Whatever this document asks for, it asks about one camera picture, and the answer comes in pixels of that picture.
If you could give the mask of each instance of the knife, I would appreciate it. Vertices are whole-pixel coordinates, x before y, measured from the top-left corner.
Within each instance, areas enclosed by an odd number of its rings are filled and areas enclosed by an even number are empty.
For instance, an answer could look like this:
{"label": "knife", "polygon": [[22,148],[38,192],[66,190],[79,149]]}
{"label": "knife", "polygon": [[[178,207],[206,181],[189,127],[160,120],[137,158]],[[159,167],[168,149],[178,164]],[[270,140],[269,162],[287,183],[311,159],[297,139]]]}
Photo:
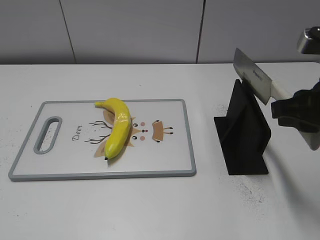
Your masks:
{"label": "knife", "polygon": [[[239,77],[249,83],[254,95],[263,102],[264,105],[267,105],[270,98],[278,101],[293,97],[292,94],[265,74],[265,72],[239,48],[235,49],[233,67]],[[299,133],[312,150],[317,150],[320,147],[320,132],[309,133],[299,131]]]}

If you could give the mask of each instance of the banana tip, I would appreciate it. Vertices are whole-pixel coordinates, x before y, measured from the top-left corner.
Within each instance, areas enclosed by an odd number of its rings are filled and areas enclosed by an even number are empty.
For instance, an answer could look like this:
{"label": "banana tip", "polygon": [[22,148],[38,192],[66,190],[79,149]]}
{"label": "banana tip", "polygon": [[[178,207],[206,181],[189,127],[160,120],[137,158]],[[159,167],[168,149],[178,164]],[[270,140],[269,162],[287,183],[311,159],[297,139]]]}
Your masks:
{"label": "banana tip", "polygon": [[103,102],[101,102],[101,101],[97,101],[97,102],[94,103],[94,105],[96,107],[102,107],[102,104],[103,104]]}

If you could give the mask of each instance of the deer antler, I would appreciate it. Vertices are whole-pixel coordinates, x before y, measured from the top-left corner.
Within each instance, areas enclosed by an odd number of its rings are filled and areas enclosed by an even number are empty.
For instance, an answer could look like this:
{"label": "deer antler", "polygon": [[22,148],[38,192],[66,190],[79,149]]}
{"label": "deer antler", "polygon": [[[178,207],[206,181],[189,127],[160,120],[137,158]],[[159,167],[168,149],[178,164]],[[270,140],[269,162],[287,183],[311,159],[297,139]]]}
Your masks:
{"label": "deer antler", "polygon": [[107,136],[99,136],[101,139],[91,139],[89,138],[89,140],[85,141],[85,142],[90,142],[90,144],[99,144],[101,143],[103,140],[105,140],[107,137],[109,137],[111,134],[107,135]]}
{"label": "deer antler", "polygon": [[108,128],[108,129],[112,129],[111,126],[108,126],[104,121],[95,121],[94,123],[89,123],[92,126],[96,126],[96,125],[104,125],[101,128]]}

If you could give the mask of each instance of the deer illustration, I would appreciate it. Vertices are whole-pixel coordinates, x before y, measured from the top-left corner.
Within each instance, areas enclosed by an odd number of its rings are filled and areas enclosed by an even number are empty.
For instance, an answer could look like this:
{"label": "deer illustration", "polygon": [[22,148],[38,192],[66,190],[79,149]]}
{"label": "deer illustration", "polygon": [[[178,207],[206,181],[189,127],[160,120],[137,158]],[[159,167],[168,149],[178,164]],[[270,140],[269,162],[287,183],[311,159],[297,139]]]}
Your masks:
{"label": "deer illustration", "polygon": [[[101,128],[107,128],[112,130],[113,129],[113,124],[114,124],[114,120],[115,120],[115,115],[113,112],[108,111],[108,110],[104,110],[103,111],[103,118],[106,122],[104,121],[95,121],[94,123],[89,123],[92,126],[100,126]],[[148,133],[148,129],[138,129],[138,126],[140,125],[140,127],[144,128],[146,123],[145,122],[140,122],[139,124],[134,122],[136,118],[132,117],[131,118],[131,122],[132,122],[132,128],[130,130],[129,136],[125,142],[125,146],[128,147],[134,147],[133,143],[131,142],[131,140],[137,140],[138,137],[136,136],[139,133]],[[160,143],[163,141],[164,139],[164,134],[174,134],[173,132],[165,132],[166,129],[173,129],[173,127],[166,127],[163,128],[163,122],[156,120],[154,123],[152,123],[152,128],[153,128],[153,135],[152,135],[152,139],[154,141],[156,141],[157,143]],[[86,140],[85,142],[89,142],[90,144],[100,144],[99,147],[97,148],[94,157],[102,157],[105,155],[105,145],[106,145],[106,139],[111,135],[111,133],[106,134],[106,135],[100,135],[99,139],[93,139],[93,138],[89,138],[88,140]],[[139,138],[141,141],[144,141],[146,139],[146,137],[144,135],[141,135]]]}

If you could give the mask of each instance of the gray wall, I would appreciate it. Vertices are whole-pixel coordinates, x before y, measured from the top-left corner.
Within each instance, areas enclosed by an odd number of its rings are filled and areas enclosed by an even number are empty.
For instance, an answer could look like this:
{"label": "gray wall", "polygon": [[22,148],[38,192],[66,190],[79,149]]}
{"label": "gray wall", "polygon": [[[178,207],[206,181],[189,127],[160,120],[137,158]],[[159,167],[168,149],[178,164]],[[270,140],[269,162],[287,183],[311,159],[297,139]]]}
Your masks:
{"label": "gray wall", "polygon": [[235,48],[256,62],[319,60],[296,50],[319,25],[320,0],[206,0],[198,62],[230,63]]}
{"label": "gray wall", "polygon": [[58,0],[0,1],[0,64],[72,64]]}
{"label": "gray wall", "polygon": [[62,0],[77,63],[195,63],[202,0]]}
{"label": "gray wall", "polygon": [[296,51],[320,25],[320,0],[206,0],[199,44],[203,3],[1,0],[0,64],[196,63],[197,51],[199,63],[230,63],[236,47],[256,62],[320,59]]}

